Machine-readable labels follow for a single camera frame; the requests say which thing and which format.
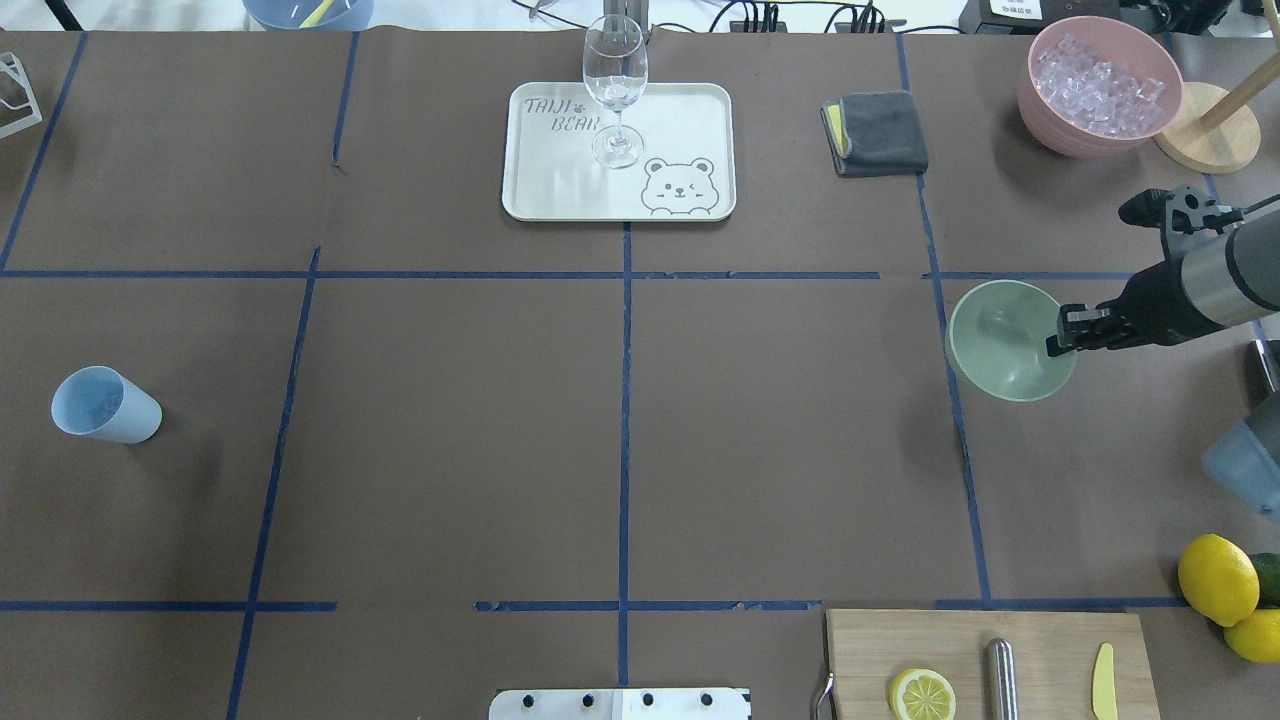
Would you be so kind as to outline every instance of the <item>label sticker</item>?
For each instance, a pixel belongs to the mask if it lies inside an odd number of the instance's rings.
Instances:
[[[991,0],[991,12],[1006,18],[1043,20],[1039,0]]]

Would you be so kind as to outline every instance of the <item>pink bowl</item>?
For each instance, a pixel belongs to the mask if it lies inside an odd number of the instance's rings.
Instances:
[[[1124,63],[1129,74],[1142,82],[1156,78],[1165,83],[1165,90],[1156,102],[1165,115],[1147,135],[1142,137],[1107,137],[1073,126],[1057,110],[1048,106],[1044,97],[1032,82],[1032,69],[1044,50],[1053,47],[1062,36],[1071,33],[1080,40],[1088,40],[1103,59]],[[1032,42],[1027,54],[1027,67],[1018,86],[1018,110],[1036,140],[1050,150],[1070,158],[1105,158],[1119,155],[1130,147],[1146,142],[1174,122],[1183,104],[1183,74],[1165,49],[1140,29],[1111,18],[1096,15],[1076,15],[1065,18],[1042,29]]]

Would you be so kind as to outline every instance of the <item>folded cloth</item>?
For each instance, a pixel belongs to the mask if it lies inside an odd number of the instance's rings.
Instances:
[[[822,108],[836,174],[868,178],[929,169],[924,131],[910,92],[856,92]]]

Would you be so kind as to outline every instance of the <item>lemon slice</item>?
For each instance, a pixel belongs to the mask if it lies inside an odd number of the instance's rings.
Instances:
[[[942,675],[913,667],[893,678],[888,687],[888,706],[897,720],[952,720],[956,693]]]

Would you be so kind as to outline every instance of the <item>metal rod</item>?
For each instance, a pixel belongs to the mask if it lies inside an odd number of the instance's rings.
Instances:
[[[991,688],[992,720],[1018,720],[1014,646],[1006,639],[996,638],[987,643],[987,683]]]

